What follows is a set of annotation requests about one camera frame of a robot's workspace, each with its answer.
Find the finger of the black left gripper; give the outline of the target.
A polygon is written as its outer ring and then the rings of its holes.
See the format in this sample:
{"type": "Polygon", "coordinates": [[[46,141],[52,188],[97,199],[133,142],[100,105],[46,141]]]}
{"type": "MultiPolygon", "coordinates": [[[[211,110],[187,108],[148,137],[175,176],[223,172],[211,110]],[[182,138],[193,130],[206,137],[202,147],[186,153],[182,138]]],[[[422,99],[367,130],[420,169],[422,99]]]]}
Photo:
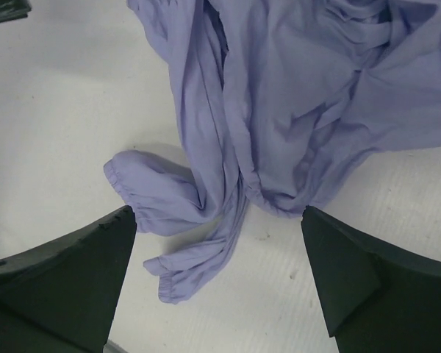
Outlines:
{"type": "Polygon", "coordinates": [[[27,18],[31,10],[27,0],[0,0],[0,23],[27,18]]]}

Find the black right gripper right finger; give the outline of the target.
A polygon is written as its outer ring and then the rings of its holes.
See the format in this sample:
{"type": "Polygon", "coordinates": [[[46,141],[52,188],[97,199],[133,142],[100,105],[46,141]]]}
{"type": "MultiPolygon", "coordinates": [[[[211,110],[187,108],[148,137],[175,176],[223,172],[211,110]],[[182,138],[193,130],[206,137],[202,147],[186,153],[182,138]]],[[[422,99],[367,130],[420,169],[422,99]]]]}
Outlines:
{"type": "Polygon", "coordinates": [[[301,228],[340,352],[441,352],[441,262],[307,207],[301,228]]]}

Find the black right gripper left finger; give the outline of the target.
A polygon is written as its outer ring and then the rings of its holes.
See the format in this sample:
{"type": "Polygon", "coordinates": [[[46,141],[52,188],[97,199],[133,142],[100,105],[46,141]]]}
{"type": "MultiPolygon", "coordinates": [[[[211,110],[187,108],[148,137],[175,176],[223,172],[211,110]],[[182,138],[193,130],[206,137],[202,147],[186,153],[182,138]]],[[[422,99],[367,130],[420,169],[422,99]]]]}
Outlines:
{"type": "Polygon", "coordinates": [[[135,235],[125,206],[0,259],[0,352],[117,352],[109,335],[135,235]]]}

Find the lilac purple jacket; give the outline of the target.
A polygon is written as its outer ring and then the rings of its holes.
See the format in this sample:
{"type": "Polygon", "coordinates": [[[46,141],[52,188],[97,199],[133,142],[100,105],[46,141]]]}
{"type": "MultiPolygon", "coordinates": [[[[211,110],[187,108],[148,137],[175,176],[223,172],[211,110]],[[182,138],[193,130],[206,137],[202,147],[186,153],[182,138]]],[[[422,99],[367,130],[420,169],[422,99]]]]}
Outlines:
{"type": "Polygon", "coordinates": [[[370,154],[441,146],[441,1],[129,1],[168,64],[191,178],[141,151],[104,165],[139,232],[206,238],[144,262],[160,301],[227,264],[246,208],[294,218],[370,154]]]}

